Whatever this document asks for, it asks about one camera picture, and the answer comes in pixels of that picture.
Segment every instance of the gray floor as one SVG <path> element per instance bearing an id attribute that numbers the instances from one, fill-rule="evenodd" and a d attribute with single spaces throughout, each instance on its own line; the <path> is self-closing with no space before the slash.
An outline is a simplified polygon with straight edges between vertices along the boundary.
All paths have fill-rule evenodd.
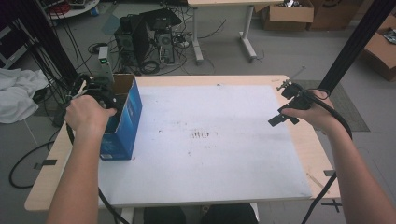
<path id="1" fill-rule="evenodd" d="M 91 17 L 89 13 L 68 20 L 81 53 L 89 57 L 86 48 L 96 42 L 108 42 L 111 35 L 104 35 L 101 29 L 116 6 L 101 4 L 102 14 Z M 222 29 L 209 38 L 201 39 L 205 61 L 196 66 L 191 49 L 186 52 L 187 62 L 182 68 L 168 75 L 287 75 L 298 79 L 322 80 L 334 59 L 356 27 L 354 21 L 345 31 L 334 32 L 269 32 L 264 31 L 260 20 L 251 22 L 249 39 L 259 60 L 249 63 L 247 55 L 238 41 L 238 32 L 243 29 L 245 7 L 204 7 L 199 9 L 199 34 L 216 30 L 224 19 Z M 66 52 L 73 62 L 75 53 L 62 24 L 58 34 Z M 92 57 L 87 62 L 92 71 L 100 65 Z M 38 66 L 29 55 L 23 56 L 14 68 L 36 70 Z M 161 72 L 171 71 L 168 66 Z M 393 173 L 396 159 L 396 82 L 389 83 L 359 60 L 353 63 L 341 80 L 346 93 L 357 107 L 371 130 L 368 133 L 354 133 L 354 142 L 378 182 L 391 200 L 396 203 L 396 177 Z M 7 181 L 12 166 L 28 151 L 49 141 L 57 129 L 45 117 L 32 116 L 13 124 L 0 124 L 0 223 L 43 223 L 45 212 L 28 212 L 23 205 L 29 189 L 14 189 Z M 331 162 L 330 146 L 325 136 L 318 138 Z M 34 183 L 38 172 L 33 167 L 42 162 L 48 151 L 39 149 L 28 157 L 15 171 L 14 180 L 20 185 Z M 309 206 L 309 201 L 259 203 L 261 223 L 299 223 Z M 199 207 L 183 208 L 188 223 L 199 223 Z M 136 210 L 135 223 L 142 223 L 142 210 Z M 113 223 L 106 210 L 100 212 L 100 223 Z M 342 209 L 339 213 L 333 206 L 318 205 L 309 223 L 345 223 Z"/>

